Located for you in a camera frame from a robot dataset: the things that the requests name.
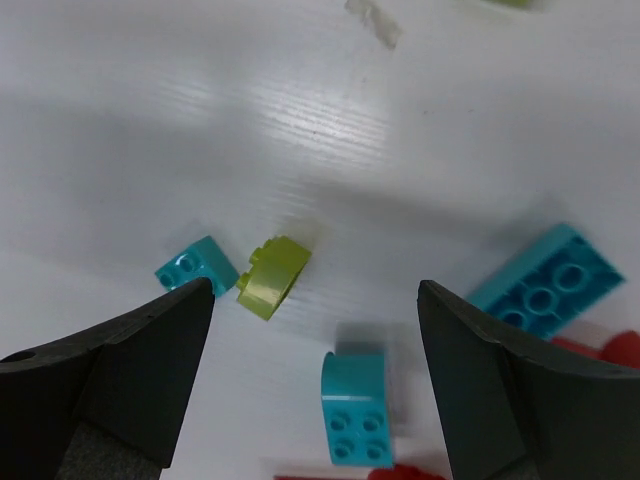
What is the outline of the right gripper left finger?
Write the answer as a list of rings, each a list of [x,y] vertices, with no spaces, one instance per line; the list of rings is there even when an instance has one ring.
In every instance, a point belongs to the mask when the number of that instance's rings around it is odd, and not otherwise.
[[[1,361],[4,479],[157,479],[207,340],[212,283]]]

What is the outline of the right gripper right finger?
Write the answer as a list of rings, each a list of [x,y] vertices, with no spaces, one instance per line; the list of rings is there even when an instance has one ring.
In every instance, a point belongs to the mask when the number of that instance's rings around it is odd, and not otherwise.
[[[638,370],[541,340],[432,280],[417,309],[454,478],[638,478]]]

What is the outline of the small green lego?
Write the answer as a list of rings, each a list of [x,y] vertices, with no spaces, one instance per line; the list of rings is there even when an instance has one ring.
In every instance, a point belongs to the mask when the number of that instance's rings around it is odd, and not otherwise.
[[[236,282],[240,305],[268,321],[288,295],[311,251],[281,235],[265,241],[249,258],[250,268]]]

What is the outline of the green long lego brick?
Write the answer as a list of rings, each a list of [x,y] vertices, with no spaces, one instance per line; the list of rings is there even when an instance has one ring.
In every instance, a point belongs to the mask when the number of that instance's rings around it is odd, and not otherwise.
[[[485,2],[521,10],[530,9],[534,0],[484,0]]]

